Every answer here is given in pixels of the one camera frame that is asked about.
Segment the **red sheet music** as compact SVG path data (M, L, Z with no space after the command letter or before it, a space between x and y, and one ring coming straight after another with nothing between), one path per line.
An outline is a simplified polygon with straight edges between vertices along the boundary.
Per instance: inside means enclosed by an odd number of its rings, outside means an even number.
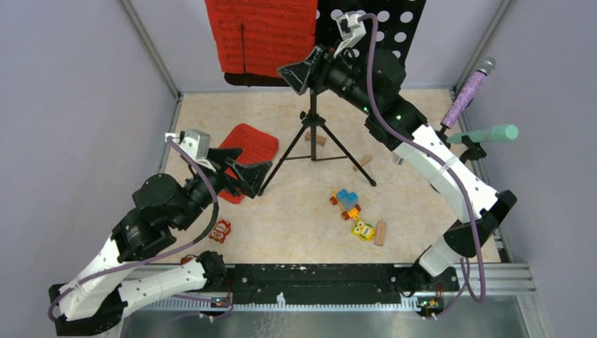
M243 152L236 162L251 165L272 161L278 152L279 141L249 124L240 123L224 138L220 148L242 148Z
M206 1L224 73L277 77L315 45L317 1Z

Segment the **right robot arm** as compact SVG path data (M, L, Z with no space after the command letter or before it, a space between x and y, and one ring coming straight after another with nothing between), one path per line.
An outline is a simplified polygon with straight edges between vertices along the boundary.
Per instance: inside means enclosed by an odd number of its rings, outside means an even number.
M442 140L426 117L399 91L406 69L388 49L376 49L372 70L348 56L317 46L306 60L279 68L299 95L307 89L334 92L367 114L365 127L388 150L406 160L442 195L457 220L413 265L413 282L431 290L461 258L476 256L517 202L479 179Z

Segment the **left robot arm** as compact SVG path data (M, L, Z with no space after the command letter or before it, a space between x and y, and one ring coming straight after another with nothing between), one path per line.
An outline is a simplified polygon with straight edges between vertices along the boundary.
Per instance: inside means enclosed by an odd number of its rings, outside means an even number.
M49 288L49 312L60 337L96 336L116 328L136 310L191 290L217 291L227 269L222 256L204 251L197 258L151 277L130 280L136 268L180 252L174 230L186 230L207 209L212 210L199 238L218 222L218 194L255 197L271 162L240 164L240 148L207 149L193 157L182 147L176 152L188 163L191 177L180 184L161 173L146 179L132 196L134 208L112 229L103 248L71 282Z

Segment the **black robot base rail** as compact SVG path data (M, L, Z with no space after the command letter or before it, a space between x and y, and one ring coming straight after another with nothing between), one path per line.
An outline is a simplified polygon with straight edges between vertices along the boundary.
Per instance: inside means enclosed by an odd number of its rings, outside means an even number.
M407 296L456 292L455 268L437 277L411 265L236 264L216 275L203 292L222 292L235 306L274 304L283 296L289 305L398 304Z

